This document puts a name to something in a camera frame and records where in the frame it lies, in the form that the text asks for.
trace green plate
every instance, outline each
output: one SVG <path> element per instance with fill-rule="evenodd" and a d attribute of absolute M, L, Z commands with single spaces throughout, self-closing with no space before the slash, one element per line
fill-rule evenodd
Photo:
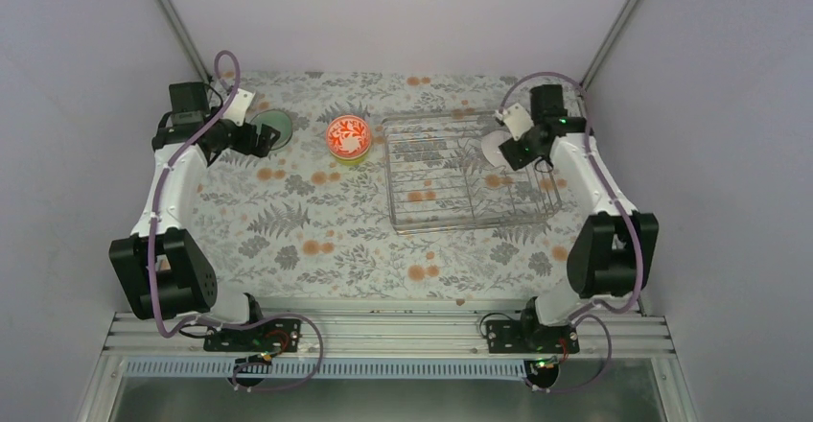
<path fill-rule="evenodd" d="M 268 125 L 280 131 L 280 138 L 271 148 L 271 151 L 278 151 L 285 147 L 290 141 L 290 136 L 293 134 L 293 123 L 290 117 L 282 110 L 267 110 L 258 113 L 257 116 L 251 119 L 251 125 L 257 127 L 257 133 L 260 133 L 262 125 Z"/>

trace white wall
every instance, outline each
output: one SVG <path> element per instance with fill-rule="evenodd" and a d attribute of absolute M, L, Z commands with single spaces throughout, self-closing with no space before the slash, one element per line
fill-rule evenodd
<path fill-rule="evenodd" d="M 701 420 L 810 420 L 813 1 L 643 0 L 591 88 Z"/>
<path fill-rule="evenodd" d="M 173 0 L 204 56 L 253 70 L 584 76 L 625 0 Z"/>
<path fill-rule="evenodd" d="M 166 85 L 194 73 L 152 0 L 0 8 L 0 408 L 73 420 L 127 305 L 107 247 L 144 205 Z"/>

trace orange bowl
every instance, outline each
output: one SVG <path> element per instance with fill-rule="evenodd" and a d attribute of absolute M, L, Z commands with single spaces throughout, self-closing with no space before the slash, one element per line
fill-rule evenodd
<path fill-rule="evenodd" d="M 325 132 L 330 153 L 342 163 L 359 163 L 373 144 L 369 125 L 356 115 L 342 115 Z"/>

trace metal dish rack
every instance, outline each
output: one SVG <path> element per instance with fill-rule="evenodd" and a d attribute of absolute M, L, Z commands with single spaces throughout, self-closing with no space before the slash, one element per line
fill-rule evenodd
<path fill-rule="evenodd" d="M 494 167 L 480 139 L 491 112 L 383 120 L 390 220 L 398 234 L 543 221 L 561 207 L 552 171 Z"/>

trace floral tablecloth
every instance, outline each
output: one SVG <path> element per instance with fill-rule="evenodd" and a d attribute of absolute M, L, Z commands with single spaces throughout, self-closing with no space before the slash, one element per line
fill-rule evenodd
<path fill-rule="evenodd" d="M 389 221 L 381 121 L 415 112 L 465 116 L 498 106 L 514 77 L 377 73 L 247 73 L 248 118 L 293 120 L 267 158 L 227 151 L 197 188 L 190 231 L 222 283 L 259 296 L 526 299 L 566 276 L 582 217 L 567 183 L 544 223 L 399 236 Z M 530 82 L 511 103 L 527 106 Z M 578 113 L 565 86 L 566 106 Z M 341 114 L 365 118 L 375 145 L 358 166 L 336 164 L 324 133 Z"/>

